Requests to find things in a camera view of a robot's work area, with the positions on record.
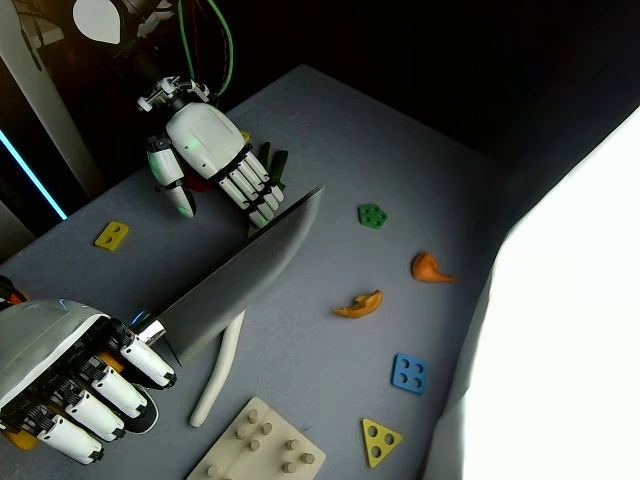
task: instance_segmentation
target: green cable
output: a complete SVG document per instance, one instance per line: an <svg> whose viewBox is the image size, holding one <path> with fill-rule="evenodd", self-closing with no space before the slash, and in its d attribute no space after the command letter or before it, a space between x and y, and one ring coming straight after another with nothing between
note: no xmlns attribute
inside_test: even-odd
<svg viewBox="0 0 640 480"><path fill-rule="evenodd" d="M189 75L195 80L195 73L193 71L193 63L191 62L191 52L189 51L189 43L187 42L187 32L184 28L184 14L182 13L182 0L178 1L178 18L180 20L180 34L182 35L182 45L184 46L184 53L187 57L187 65L189 65Z"/></svg>
<svg viewBox="0 0 640 480"><path fill-rule="evenodd" d="M218 16L218 20L220 20L220 24L222 25L224 33L227 37L227 44L229 46L229 69L227 70L227 76L224 79L222 87L220 87L220 90L218 91L218 93L216 93L216 96L219 97L227 90L227 88L229 87L229 83L231 82L231 74L233 73L233 38L231 38L231 31L229 30L229 25L227 25L227 21L222 16L222 12L220 11L220 9L216 6L215 3L213 3L213 0L209 0L209 5L211 5L211 8L213 8L213 11L216 12L216 15Z"/></svg>

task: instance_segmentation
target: blue square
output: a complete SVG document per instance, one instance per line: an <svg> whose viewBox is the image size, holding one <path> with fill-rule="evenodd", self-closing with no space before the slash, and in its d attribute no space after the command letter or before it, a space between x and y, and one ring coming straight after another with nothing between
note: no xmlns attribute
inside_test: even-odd
<svg viewBox="0 0 640 480"><path fill-rule="evenodd" d="M393 362L391 384L422 395L427 390L428 368L427 362L406 353L398 353Z"/></svg>

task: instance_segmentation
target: blue light strip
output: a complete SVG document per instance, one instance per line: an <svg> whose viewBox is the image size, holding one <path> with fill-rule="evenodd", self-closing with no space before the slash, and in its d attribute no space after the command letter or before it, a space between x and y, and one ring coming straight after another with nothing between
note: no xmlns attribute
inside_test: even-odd
<svg viewBox="0 0 640 480"><path fill-rule="evenodd" d="M33 171L29 168L29 165L27 165L27 163L22 159L22 157L20 156L18 151L13 147L13 145L11 145L11 142L5 136L5 134L4 134L4 132L2 130L0 130L0 141L4 144L5 147L7 147L7 150L9 150L9 153L15 159L15 161L18 162L18 165L20 165L22 170L24 170L24 173L27 174L27 177L29 177L29 179L38 188L38 190L40 190L40 193L42 194L42 196L47 200L47 202L49 202L49 205L51 205L53 207L53 209L56 211L56 213L58 215L60 215L60 218L62 220L66 220L67 219L67 215L58 206L58 204L53 199L53 197L49 194L47 189L44 188L44 185L42 185L42 183L40 183L40 180L38 180L38 177L35 176Z"/></svg>

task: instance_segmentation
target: table surface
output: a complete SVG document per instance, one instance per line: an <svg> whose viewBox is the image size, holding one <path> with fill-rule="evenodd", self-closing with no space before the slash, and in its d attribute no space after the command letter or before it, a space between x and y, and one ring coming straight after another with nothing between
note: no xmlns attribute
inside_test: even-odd
<svg viewBox="0 0 640 480"><path fill-rule="evenodd" d="M0 478L184 478L254 395L326 452L318 480L418 475L486 279L474 255L483 158L306 66L229 117L255 145L270 141L272 151L289 151L285 205L318 184L326 190L297 256L248 309L208 421L199 429L187 424L218 342L184 367L160 342L156 349L176 368L178 382L152 392L160 419L151 432L105 445L104 459L89 467L46 446L22 452L0 442ZM198 214L185 219L153 185L141 170L0 266L0 274L34 298L71 298L122 319L160 308L242 244L247 224L220 192L196 194ZM357 207L367 203L388 214L382 229L358 223ZM110 220L131 227L113 254L92 246ZM434 252L460 283L413 280L410 262L421 250ZM385 294L375 313L355 320L330 313L375 289ZM428 362L426 394L390 384L398 352ZM363 417L404 435L373 470L366 466Z"/></svg>

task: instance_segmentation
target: robotic arm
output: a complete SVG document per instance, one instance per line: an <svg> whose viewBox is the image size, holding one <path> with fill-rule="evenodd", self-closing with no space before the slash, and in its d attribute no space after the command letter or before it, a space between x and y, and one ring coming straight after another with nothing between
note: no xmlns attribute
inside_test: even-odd
<svg viewBox="0 0 640 480"><path fill-rule="evenodd" d="M242 210L253 224L266 225L284 200L282 190L269 179L264 167L245 144L238 128L219 110L203 102L185 101L194 93L206 102L209 90L193 80L180 82L167 77L156 84L149 97L138 99L138 107L151 111L168 106L174 115L166 126L167 135L147 142L151 171L163 191L187 217L195 214L195 203L184 189L184 176L175 152L203 178L212 179Z"/></svg>

